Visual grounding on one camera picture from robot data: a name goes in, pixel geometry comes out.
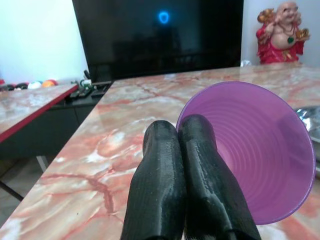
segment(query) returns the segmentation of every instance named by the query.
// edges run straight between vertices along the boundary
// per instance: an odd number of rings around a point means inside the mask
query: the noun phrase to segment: marble countertop
[[[77,88],[73,84],[0,91],[0,143]]]
[[[320,69],[297,63],[117,81],[0,230],[10,240],[118,240],[146,128],[176,124],[186,102],[223,81],[265,87],[293,108],[320,104]],[[292,216],[259,226],[264,240],[320,240],[320,182]]]

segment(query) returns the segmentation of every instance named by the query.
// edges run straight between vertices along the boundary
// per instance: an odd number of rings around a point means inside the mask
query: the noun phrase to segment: silver object
[[[320,178],[320,106],[301,107],[295,110],[309,132],[316,157],[316,176]]]

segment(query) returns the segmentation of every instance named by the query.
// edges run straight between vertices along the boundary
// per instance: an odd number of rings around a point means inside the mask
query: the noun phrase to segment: red robe
[[[256,37],[258,38],[258,53],[260,57],[261,64],[272,64],[272,63],[291,63],[299,60],[297,54],[304,54],[305,41],[297,41],[292,47],[287,49],[277,49],[271,43],[271,38],[266,39],[267,25],[263,25],[256,32]]]

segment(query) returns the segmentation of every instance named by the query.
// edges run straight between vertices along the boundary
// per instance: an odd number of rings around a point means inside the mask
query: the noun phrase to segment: orange ball
[[[50,80],[44,81],[42,83],[42,87],[44,87],[44,88],[53,87],[53,86],[55,86],[55,84]]]
[[[57,82],[56,80],[54,80],[54,79],[49,79],[48,81],[53,82],[53,84],[54,84],[55,86],[57,86],[57,85],[58,85],[58,82]]]

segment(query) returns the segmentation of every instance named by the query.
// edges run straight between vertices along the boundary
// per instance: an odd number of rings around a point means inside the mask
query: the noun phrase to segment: television
[[[93,82],[240,65],[243,0],[73,0]]]

